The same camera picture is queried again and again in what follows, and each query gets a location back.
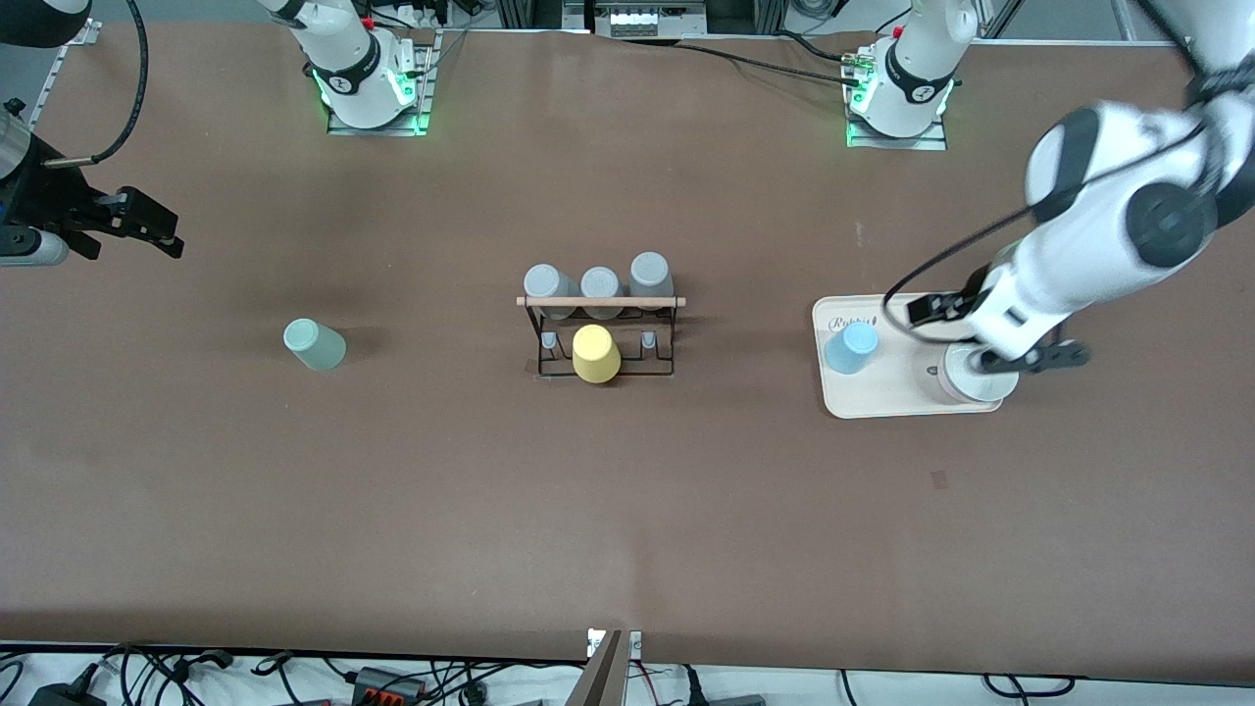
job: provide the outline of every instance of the black circular joint cap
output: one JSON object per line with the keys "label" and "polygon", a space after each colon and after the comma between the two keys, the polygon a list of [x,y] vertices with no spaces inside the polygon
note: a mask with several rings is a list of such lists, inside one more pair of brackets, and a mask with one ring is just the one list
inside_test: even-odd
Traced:
{"label": "black circular joint cap", "polygon": [[1128,199],[1124,227],[1143,262],[1175,267],[1216,229],[1216,199],[1175,183],[1148,183]]}

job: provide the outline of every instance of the blue cup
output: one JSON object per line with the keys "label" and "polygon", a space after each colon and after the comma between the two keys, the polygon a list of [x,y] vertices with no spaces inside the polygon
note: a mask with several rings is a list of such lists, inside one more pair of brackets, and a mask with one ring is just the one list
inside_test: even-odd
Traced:
{"label": "blue cup", "polygon": [[867,367],[880,345],[880,334],[871,324],[855,321],[838,330],[823,345],[823,361],[833,371],[852,376]]}

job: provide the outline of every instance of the rack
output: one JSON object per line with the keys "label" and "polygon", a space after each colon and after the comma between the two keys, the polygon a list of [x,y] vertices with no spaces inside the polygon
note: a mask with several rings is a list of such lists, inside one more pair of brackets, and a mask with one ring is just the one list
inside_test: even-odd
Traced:
{"label": "rack", "polygon": [[[520,296],[515,303],[527,311],[527,319],[536,332],[536,370],[541,377],[575,376],[571,337],[580,326],[590,322],[606,326],[615,336],[615,345],[622,359],[620,376],[675,374],[675,319],[679,310],[688,305],[683,296]],[[541,311],[546,307],[571,306],[576,310],[565,319],[551,319]],[[585,310],[587,306],[621,306],[622,311],[612,319],[595,319]],[[625,342],[628,331],[633,330],[635,342]],[[645,346],[648,332],[654,334],[653,347]],[[552,346],[546,345],[546,337]]]}

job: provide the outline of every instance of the gray floor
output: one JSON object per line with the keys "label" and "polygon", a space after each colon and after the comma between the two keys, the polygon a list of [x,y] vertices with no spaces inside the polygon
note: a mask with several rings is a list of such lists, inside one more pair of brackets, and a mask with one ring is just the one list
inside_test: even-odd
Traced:
{"label": "gray floor", "polygon": [[[789,13],[787,26],[817,34],[855,29],[875,29],[906,9],[907,0],[852,0],[840,18],[816,21]],[[256,0],[141,0],[139,9],[149,23],[171,20],[266,21]],[[1153,39],[1155,31],[1133,10],[1140,39]],[[122,0],[97,0],[92,16],[105,23],[105,31],[133,31],[131,15]],[[1109,0],[1027,0],[1009,25],[1007,38],[1019,39],[1119,39]],[[0,45],[0,102],[18,97],[34,105],[44,85],[54,50]]]}

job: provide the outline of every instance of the white floor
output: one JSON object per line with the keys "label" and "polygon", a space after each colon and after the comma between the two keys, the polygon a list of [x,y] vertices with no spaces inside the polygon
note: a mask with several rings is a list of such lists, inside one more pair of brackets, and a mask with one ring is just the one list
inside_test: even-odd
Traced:
{"label": "white floor", "polygon": [[[90,655],[30,655],[20,657],[24,673],[13,693],[3,701],[5,705],[29,703],[35,690],[48,683],[69,683],[82,672],[83,667],[95,660]],[[260,677],[250,673],[259,657],[237,657],[235,665],[226,671],[215,667],[197,667],[188,687],[206,706],[285,706],[291,698],[285,693],[277,675]],[[428,662],[380,662],[360,660],[334,660],[343,671],[358,670],[365,666],[388,668],[397,673],[425,672]],[[110,663],[115,667],[119,658]],[[447,662],[435,663],[439,670]],[[127,677],[134,682],[141,676],[143,660],[133,656],[128,665]],[[666,670],[651,676],[658,691],[658,702],[669,703],[680,700],[688,703],[689,687],[684,670],[675,665],[649,665],[651,670]],[[292,691],[301,701],[349,703],[351,686],[334,675],[321,661],[299,658],[286,667]],[[654,706],[644,680],[635,668],[629,672],[625,706]],[[848,706],[840,681],[840,673],[830,670],[759,670],[744,667],[698,667],[707,698],[724,698],[757,693],[766,698],[768,706]],[[0,673],[0,691],[9,683],[13,671]],[[1019,706],[1015,700],[1007,700],[986,690],[975,675],[932,675],[900,672],[850,672],[851,691],[858,706]],[[543,700],[547,706],[565,703],[580,671],[570,666],[545,670],[512,667],[484,680],[488,693],[488,706],[516,706],[525,702]],[[153,703],[159,680],[153,680],[147,691],[144,703]],[[1010,690],[1009,682],[998,680],[995,683]],[[1048,691],[1060,686],[1053,680],[1022,680],[1025,690]],[[119,677],[102,668],[92,685],[92,693],[103,698],[110,706],[124,703],[119,690]],[[132,697],[138,698],[138,688]],[[178,706],[182,702],[176,688],[167,688],[162,703]],[[1060,697],[1034,698],[1040,706],[1088,706],[1088,705],[1137,705],[1137,706],[1236,706],[1255,705],[1255,688],[1155,685],[1137,682],[1078,681],[1076,688]],[[451,697],[446,706],[457,703]]]}

